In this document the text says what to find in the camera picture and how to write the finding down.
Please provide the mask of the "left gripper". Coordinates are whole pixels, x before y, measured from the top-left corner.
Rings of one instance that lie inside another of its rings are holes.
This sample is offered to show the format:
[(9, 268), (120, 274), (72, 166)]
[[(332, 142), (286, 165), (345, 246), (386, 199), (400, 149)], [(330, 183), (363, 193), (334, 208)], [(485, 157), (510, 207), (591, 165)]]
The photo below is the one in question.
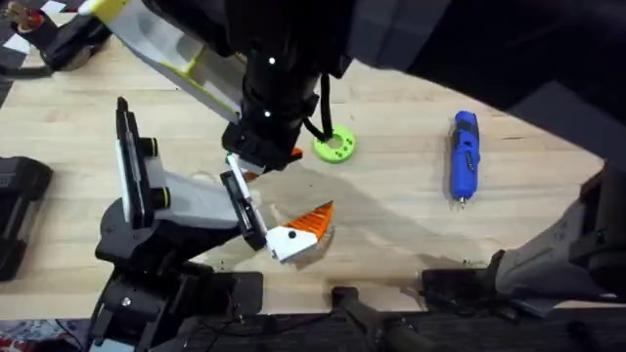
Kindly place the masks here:
[(234, 168), (211, 184), (167, 171), (157, 157), (120, 158), (118, 175), (120, 197), (102, 217), (95, 256), (140, 275), (162, 275), (236, 237), (283, 263), (315, 246), (334, 214), (331, 200), (267, 231)]

